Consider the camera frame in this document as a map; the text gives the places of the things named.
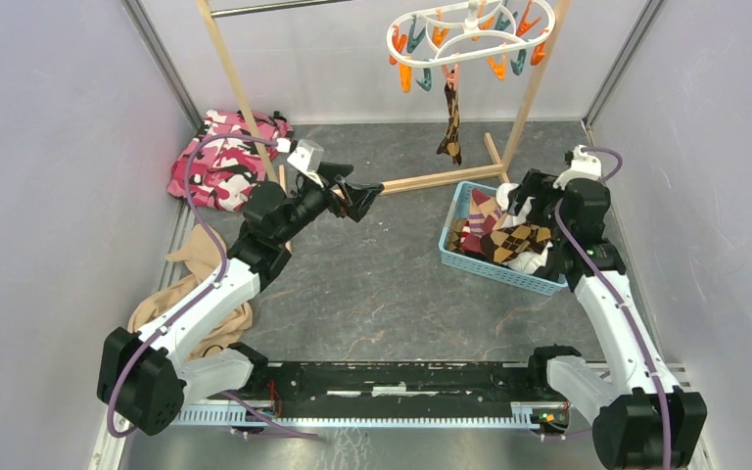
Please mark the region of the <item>brown argyle sock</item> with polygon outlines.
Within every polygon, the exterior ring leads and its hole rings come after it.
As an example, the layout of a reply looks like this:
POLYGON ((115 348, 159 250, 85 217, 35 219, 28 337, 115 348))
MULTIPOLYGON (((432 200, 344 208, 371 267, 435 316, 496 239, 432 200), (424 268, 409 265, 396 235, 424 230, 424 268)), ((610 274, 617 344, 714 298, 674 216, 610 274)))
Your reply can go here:
POLYGON ((480 247, 488 261, 505 264, 524 253, 541 255, 551 240, 549 228, 524 223, 489 232, 480 239, 480 247))
POLYGON ((444 86, 446 106, 448 112, 445 135, 440 142, 437 154, 447 155, 456 166, 462 165, 462 151, 459 142, 460 112, 458 105, 458 93, 451 84, 444 86))

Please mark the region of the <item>white plastic clip hanger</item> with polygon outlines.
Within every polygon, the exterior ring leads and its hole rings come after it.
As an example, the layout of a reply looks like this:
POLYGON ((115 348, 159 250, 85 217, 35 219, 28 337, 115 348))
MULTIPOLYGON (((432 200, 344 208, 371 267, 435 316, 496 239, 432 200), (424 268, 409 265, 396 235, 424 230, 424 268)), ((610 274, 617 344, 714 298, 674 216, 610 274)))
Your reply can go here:
POLYGON ((461 1, 395 18, 384 41, 404 93, 430 91, 443 65, 471 61, 504 80, 547 58, 561 13, 547 1, 461 1))

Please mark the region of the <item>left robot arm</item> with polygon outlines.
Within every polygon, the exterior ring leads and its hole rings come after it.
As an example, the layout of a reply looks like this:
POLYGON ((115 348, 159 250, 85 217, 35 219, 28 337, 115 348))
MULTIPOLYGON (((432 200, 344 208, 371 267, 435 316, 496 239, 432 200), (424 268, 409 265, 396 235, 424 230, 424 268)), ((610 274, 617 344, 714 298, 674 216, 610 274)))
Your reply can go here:
POLYGON ((108 407, 113 437, 129 434, 115 427, 117 415, 131 431, 155 436, 190 403, 232 391, 251 400, 266 391, 267 371, 236 349, 190 355, 228 313, 279 276, 291 257, 287 242, 320 215, 363 219, 385 187, 351 183, 352 172, 350 164, 321 164, 313 175, 300 174, 292 194, 274 182, 259 183, 243 206, 239 237, 215 272, 158 319, 106 337, 97 396, 108 407))

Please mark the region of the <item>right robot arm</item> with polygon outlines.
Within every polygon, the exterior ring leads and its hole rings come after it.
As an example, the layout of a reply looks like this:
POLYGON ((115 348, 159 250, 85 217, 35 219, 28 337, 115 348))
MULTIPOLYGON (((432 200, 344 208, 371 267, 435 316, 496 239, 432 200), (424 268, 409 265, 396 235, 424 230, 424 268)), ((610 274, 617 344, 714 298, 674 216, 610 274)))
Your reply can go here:
POLYGON ((549 272, 566 279, 585 310, 609 371, 601 377, 576 353, 557 354, 528 370, 529 392, 572 404, 606 469, 687 467, 707 405, 682 387, 640 318, 627 267, 604 235, 609 188, 596 176, 562 181, 531 169, 509 201, 511 211, 528 205, 528 221, 549 229, 549 272))

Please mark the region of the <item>pink clothespin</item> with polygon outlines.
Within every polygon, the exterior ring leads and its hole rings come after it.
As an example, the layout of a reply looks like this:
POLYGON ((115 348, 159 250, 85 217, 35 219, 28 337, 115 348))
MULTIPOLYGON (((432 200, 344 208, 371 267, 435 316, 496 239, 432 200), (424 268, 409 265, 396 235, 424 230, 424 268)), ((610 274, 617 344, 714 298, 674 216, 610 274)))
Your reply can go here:
POLYGON ((459 64, 443 65, 442 73, 444 75, 446 87, 450 90, 456 91, 459 85, 460 78, 459 64))

